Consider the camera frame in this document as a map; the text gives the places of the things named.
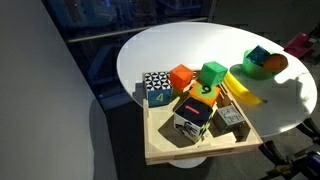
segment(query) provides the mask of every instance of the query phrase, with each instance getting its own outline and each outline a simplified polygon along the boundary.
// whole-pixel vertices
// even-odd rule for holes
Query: blue cube
[[[270,53],[267,50],[263,49],[261,46],[257,46],[247,55],[247,58],[254,64],[261,66],[269,56]]]
[[[166,72],[147,73],[144,82],[149,107],[164,106],[171,102],[172,86]]]

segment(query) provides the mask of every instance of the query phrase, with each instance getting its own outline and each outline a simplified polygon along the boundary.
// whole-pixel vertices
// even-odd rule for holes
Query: table top
[[[190,69],[217,61],[227,68],[240,65],[245,50],[257,45],[287,57],[288,67],[268,80],[235,76],[266,104],[239,105],[261,137],[285,132],[308,117],[317,102],[317,88],[308,69],[276,43],[256,34],[218,24],[183,22],[160,25],[132,37],[118,55],[120,81],[142,106],[142,73],[170,71],[179,64]]]

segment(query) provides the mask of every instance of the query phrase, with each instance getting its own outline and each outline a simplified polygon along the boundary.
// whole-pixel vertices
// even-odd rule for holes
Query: orange block
[[[221,91],[217,86],[210,87],[199,80],[197,80],[191,87],[189,96],[207,104],[210,107],[213,107],[214,102],[216,102]]]
[[[182,64],[170,71],[171,85],[180,91],[190,84],[192,77],[193,71]]]

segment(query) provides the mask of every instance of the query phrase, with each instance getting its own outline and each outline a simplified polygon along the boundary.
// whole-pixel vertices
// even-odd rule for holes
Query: toy block
[[[192,84],[191,90],[189,90],[189,96],[207,104],[210,107],[213,107],[220,91],[221,89],[217,86],[210,87],[197,80],[194,84]]]
[[[199,79],[207,86],[220,84],[227,74],[228,68],[213,61],[203,64],[200,71]]]
[[[219,108],[213,116],[213,123],[221,134],[240,128],[244,122],[244,118],[233,106]]]
[[[210,106],[192,97],[174,112],[174,128],[193,142],[198,142],[210,126]]]
[[[192,77],[193,71],[182,64],[170,71],[171,85],[180,91],[190,84]]]
[[[170,103],[172,86],[166,72],[147,73],[144,81],[149,107],[163,106]]]
[[[247,55],[246,58],[254,64],[261,66],[269,56],[270,53],[267,50],[263,49],[261,46],[257,46]]]

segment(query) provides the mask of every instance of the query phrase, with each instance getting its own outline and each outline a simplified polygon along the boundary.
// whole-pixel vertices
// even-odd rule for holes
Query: black and white patterned block
[[[147,91],[171,89],[169,76],[166,72],[153,72],[145,75]]]

